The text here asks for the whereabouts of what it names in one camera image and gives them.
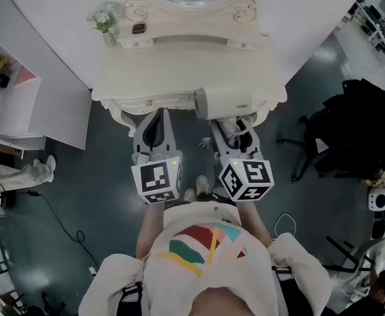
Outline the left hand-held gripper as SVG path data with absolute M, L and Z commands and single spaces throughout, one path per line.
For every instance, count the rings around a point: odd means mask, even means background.
M 134 134 L 131 167 L 138 195 L 148 205 L 177 200 L 182 182 L 182 152 L 176 150 L 169 111 L 149 113 Z

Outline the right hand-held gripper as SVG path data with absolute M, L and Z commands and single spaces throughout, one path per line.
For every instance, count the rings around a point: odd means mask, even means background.
M 263 159 L 259 137 L 252 124 L 243 121 L 243 149 L 229 144 L 220 124 L 210 121 L 215 160 L 222 169 L 220 183 L 232 201 L 259 201 L 274 186 L 270 162 Z

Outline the cream vanity dressing table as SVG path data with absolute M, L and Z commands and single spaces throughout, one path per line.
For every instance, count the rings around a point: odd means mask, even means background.
M 105 54 L 92 90 L 133 134 L 133 118 L 160 108 L 193 110 L 193 92 L 252 94 L 254 125 L 287 100 L 269 37 L 259 28 L 261 0 L 122 0 L 117 44 Z M 144 34 L 132 27 L 146 23 Z

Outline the person's right forearm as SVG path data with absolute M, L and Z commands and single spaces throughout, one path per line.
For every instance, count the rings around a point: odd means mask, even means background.
M 266 248 L 272 244 L 270 234 L 252 201 L 236 202 L 242 228 L 260 241 Z

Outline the person's left forearm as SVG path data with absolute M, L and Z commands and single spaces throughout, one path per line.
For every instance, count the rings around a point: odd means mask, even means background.
M 165 203 L 154 203 L 145 209 L 140 233 L 136 243 L 136 258 L 144 259 L 155 239 L 164 228 Z

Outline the person's right white shoe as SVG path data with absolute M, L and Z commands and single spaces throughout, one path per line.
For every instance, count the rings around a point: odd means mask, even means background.
M 207 195 L 209 193 L 209 181 L 206 176 L 199 175 L 195 181 L 197 196 Z

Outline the black office chair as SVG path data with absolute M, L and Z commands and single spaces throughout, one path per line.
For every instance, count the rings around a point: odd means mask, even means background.
M 277 136 L 276 143 L 298 146 L 302 155 L 295 162 L 291 182 L 300 181 L 309 167 L 314 167 L 318 176 L 336 176 L 340 173 L 338 163 L 344 159 L 351 147 L 334 127 L 331 116 L 321 111 L 311 117 L 302 116 L 299 123 L 304 125 L 301 140 Z

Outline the white shelf cabinet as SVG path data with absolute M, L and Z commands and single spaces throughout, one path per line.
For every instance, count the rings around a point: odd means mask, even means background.
M 87 87 L 32 29 L 0 32 L 9 66 L 0 87 L 0 140 L 43 149 L 47 138 L 84 149 L 91 109 Z

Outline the white flowers in glass vase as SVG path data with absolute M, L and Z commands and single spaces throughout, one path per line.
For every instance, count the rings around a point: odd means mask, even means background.
M 105 4 L 102 9 L 91 13 L 86 20 L 93 24 L 93 28 L 101 33 L 107 47 L 116 45 L 115 32 L 120 19 L 118 7 L 115 4 Z

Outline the person's white printed shirt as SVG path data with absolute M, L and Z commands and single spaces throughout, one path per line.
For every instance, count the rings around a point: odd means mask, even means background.
M 236 206 L 195 201 L 164 212 L 144 259 L 102 262 L 78 316 L 321 316 L 326 269 L 291 234 L 265 247 Z

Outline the white round device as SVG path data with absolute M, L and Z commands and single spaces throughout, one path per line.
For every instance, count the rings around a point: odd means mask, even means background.
M 371 187 L 367 198 L 368 208 L 371 211 L 385 211 L 385 186 Z

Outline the black power adapter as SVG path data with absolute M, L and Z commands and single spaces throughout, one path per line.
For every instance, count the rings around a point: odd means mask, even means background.
M 16 202 L 16 192 L 3 192 L 1 193 L 0 206 L 3 209 L 12 209 Z

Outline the yellow flowers in black pot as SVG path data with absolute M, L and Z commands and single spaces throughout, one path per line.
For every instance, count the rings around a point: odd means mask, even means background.
M 6 55 L 0 55 L 0 88 L 6 88 L 9 84 L 9 81 L 9 57 Z

